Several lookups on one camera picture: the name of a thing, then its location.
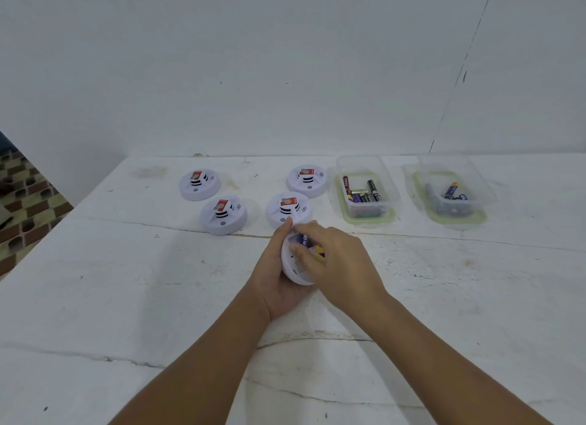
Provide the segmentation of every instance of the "plastic container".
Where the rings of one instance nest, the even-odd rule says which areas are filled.
[[[486,221],[483,208],[496,201],[496,195],[466,156],[422,154],[418,158],[415,187],[432,220],[445,224]]]
[[[338,198],[342,216],[348,223],[389,223],[396,218],[401,197],[379,156],[341,156],[336,165]],[[364,190],[373,196],[378,193],[380,200],[356,202],[349,198],[348,190]]]

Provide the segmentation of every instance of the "table surface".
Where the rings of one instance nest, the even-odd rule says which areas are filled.
[[[383,160],[399,220],[353,226],[331,193],[314,217],[359,236],[387,289],[456,350],[555,423],[586,414],[586,154],[470,157],[498,195],[488,221],[430,221]],[[0,285],[0,424],[104,424],[213,323],[273,229],[268,199],[303,163],[335,157],[129,158]],[[245,200],[237,234],[201,232],[181,175],[219,172]],[[233,424],[433,423],[385,355],[315,293],[271,324]]]

